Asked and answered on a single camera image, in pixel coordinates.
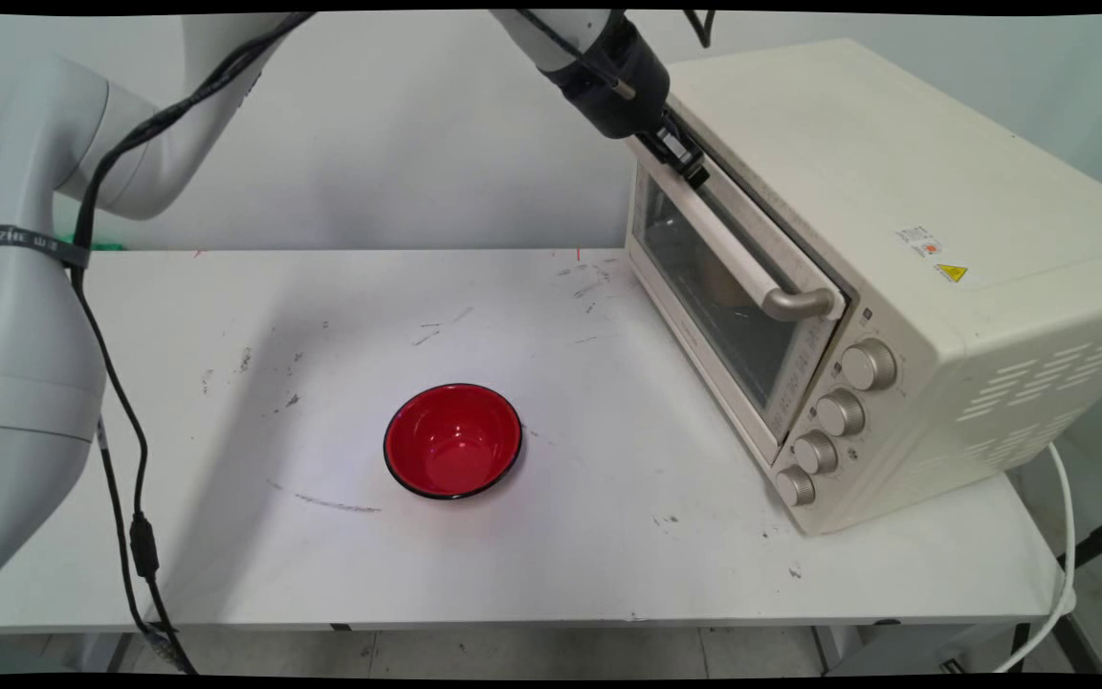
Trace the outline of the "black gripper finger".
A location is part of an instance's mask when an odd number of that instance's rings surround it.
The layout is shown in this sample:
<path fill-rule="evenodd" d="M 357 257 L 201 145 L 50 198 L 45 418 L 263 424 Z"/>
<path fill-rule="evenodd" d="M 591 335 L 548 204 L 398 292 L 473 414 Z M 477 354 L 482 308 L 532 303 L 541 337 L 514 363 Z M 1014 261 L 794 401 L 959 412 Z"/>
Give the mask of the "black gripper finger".
<path fill-rule="evenodd" d="M 692 173 L 698 166 L 698 146 L 683 136 L 673 122 L 665 123 L 653 134 L 656 157 L 677 173 Z"/>
<path fill-rule="evenodd" d="M 707 154 L 703 152 L 703 149 L 695 144 L 688 144 L 685 151 L 676 157 L 674 170 L 685 180 L 688 187 L 698 190 L 709 179 L 705 162 L 707 162 Z"/>

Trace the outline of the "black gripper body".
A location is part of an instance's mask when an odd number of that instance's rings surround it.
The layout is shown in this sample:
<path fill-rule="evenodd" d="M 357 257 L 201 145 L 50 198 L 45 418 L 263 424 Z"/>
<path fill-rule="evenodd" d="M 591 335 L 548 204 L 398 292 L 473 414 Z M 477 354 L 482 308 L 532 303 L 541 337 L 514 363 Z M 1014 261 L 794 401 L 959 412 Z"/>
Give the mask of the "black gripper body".
<path fill-rule="evenodd" d="M 656 134 L 665 125 L 668 69 L 623 11 L 612 11 L 598 26 L 587 49 L 552 30 L 552 42 L 570 61 L 547 78 L 599 134 L 613 140 Z"/>

